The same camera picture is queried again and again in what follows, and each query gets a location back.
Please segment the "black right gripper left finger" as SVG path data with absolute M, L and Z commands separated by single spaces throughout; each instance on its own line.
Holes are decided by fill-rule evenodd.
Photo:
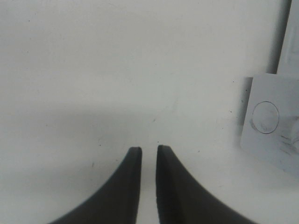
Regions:
M 135 224 L 141 189 L 142 149 L 131 147 L 123 161 L 90 198 L 54 224 Z

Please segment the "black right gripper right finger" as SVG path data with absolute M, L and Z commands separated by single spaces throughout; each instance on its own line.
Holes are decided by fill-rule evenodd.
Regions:
M 157 148 L 156 197 L 161 224 L 253 223 L 200 185 L 166 145 Z

